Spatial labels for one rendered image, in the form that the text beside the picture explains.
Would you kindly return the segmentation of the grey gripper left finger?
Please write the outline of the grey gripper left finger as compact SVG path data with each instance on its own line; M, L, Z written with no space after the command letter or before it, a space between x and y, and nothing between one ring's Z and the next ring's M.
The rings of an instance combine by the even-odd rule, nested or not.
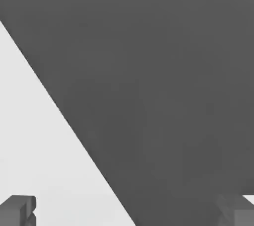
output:
M0 226L36 226L36 197L11 195L0 205Z

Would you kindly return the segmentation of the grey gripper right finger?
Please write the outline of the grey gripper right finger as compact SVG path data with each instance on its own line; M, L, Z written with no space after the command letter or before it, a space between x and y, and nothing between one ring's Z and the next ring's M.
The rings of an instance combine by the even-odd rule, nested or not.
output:
M254 226L254 204L242 195L219 195L217 226Z

